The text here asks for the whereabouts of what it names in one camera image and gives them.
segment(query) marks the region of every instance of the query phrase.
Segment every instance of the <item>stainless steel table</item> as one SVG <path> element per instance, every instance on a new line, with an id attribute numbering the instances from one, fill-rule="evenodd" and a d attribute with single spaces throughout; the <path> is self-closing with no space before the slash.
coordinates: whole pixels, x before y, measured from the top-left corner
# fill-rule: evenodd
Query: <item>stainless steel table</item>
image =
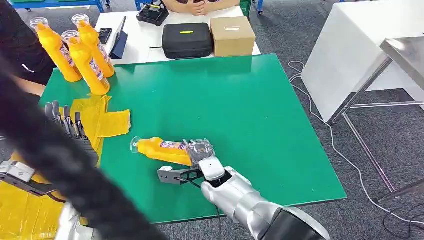
<path id="1" fill-rule="evenodd" d="M 334 124 L 336 120 L 342 116 L 356 139 L 359 141 L 362 149 L 365 151 L 367 157 L 374 165 L 381 179 L 387 186 L 389 193 L 376 198 L 378 202 L 383 202 L 392 198 L 400 197 L 412 191 L 424 187 L 424 178 L 413 182 L 407 186 L 395 189 L 386 176 L 384 170 L 379 162 L 371 153 L 367 144 L 361 137 L 347 115 L 349 109 L 363 109 L 363 108 L 384 108 L 384 107 L 398 107 L 410 105 L 424 105 L 424 101 L 405 101 L 405 102 L 388 102 L 388 103 L 368 103 L 368 104 L 354 104 L 362 94 L 374 83 L 374 81 L 381 75 L 382 72 L 392 63 L 397 63 L 402 70 L 413 79 L 416 84 L 424 89 L 424 37 L 405 37 L 396 39 L 386 39 L 380 45 L 380 48 L 386 53 L 387 58 L 378 67 L 378 69 L 368 78 L 362 87 L 352 96 L 352 98 L 344 104 L 340 110 L 328 121 L 329 124 Z"/>

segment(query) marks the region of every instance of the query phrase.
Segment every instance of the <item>cardboard box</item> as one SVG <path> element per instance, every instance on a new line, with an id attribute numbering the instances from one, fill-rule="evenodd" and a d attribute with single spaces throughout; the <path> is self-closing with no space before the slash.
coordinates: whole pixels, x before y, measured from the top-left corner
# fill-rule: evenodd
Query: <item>cardboard box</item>
<path id="1" fill-rule="evenodd" d="M 216 57 L 252 55 L 256 36 L 247 17 L 220 17 L 210 20 Z"/>

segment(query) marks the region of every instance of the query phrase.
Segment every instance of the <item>clear bottle cap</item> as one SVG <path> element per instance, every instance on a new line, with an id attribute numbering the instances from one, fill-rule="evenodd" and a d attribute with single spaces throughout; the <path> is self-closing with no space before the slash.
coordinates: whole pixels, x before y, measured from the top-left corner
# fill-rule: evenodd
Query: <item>clear bottle cap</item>
<path id="1" fill-rule="evenodd" d="M 75 24 L 77 27 L 85 27 L 86 25 L 90 24 L 90 18 L 84 13 L 77 14 L 72 17 L 72 23 Z"/>
<path id="2" fill-rule="evenodd" d="M 133 154 L 136 154 L 136 153 L 139 152 L 138 147 L 139 147 L 140 140 L 141 140 L 141 138 L 139 136 L 136 136 L 131 140 L 131 143 L 129 145 L 129 149 L 131 150 L 131 152 Z"/>
<path id="3" fill-rule="evenodd" d="M 80 33 L 75 30 L 68 30 L 62 33 L 61 38 L 67 44 L 77 44 L 80 42 Z"/>
<path id="4" fill-rule="evenodd" d="M 37 30 L 38 26 L 40 25 L 48 27 L 49 21 L 47 21 L 47 18 L 39 16 L 29 20 L 29 25 L 31 26 L 31 28 Z"/>

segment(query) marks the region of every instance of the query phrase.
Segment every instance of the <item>yellow cloth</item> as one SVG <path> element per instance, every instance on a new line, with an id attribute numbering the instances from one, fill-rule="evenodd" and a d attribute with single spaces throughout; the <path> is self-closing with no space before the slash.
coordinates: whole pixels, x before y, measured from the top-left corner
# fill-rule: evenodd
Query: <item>yellow cloth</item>
<path id="1" fill-rule="evenodd" d="M 100 117 L 98 137 L 109 138 L 130 132 L 130 110 L 106 112 Z"/>
<path id="2" fill-rule="evenodd" d="M 130 131 L 130 110 L 107 112 L 110 96 L 90 96 L 74 99 L 70 108 L 72 119 L 75 112 L 81 113 L 85 134 L 99 155 L 102 156 L 103 139 L 127 134 Z M 14 153 L 10 158 L 23 162 Z M 37 173 L 32 180 L 48 183 Z M 0 240 L 45 240 L 53 239 L 58 228 L 58 219 L 63 203 L 48 196 L 38 197 L 8 183 L 0 181 Z"/>
<path id="3" fill-rule="evenodd" d="M 14 152 L 11 160 L 24 162 Z M 32 180 L 48 183 L 35 174 Z M 0 239 L 45 240 L 53 239 L 63 203 L 48 196 L 38 197 L 6 182 L 0 181 Z"/>

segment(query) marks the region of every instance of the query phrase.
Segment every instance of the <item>plastic bottle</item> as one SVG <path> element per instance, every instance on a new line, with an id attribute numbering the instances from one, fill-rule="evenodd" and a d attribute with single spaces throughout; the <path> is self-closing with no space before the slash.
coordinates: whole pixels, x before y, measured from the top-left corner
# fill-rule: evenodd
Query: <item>plastic bottle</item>
<path id="1" fill-rule="evenodd" d="M 182 142 L 164 141 L 159 137 L 141 139 L 136 136 L 131 141 L 130 149 L 133 153 L 141 153 L 151 159 L 190 167 L 193 165 L 186 145 Z"/>
<path id="2" fill-rule="evenodd" d="M 37 32 L 41 45 L 59 68 L 65 80 L 68 82 L 81 80 L 83 76 L 62 42 L 61 36 L 49 27 L 47 19 L 36 17 L 31 19 L 29 24 Z"/>
<path id="3" fill-rule="evenodd" d="M 80 34 L 75 30 L 62 33 L 62 39 L 69 46 L 70 56 L 84 77 L 85 82 L 94 95 L 105 95 L 111 85 L 93 58 L 90 48 L 80 40 Z"/>
<path id="4" fill-rule="evenodd" d="M 78 28 L 82 42 L 87 45 L 106 78 L 115 74 L 111 58 L 99 40 L 99 33 L 90 25 L 90 18 L 85 14 L 72 17 L 73 24 Z"/>

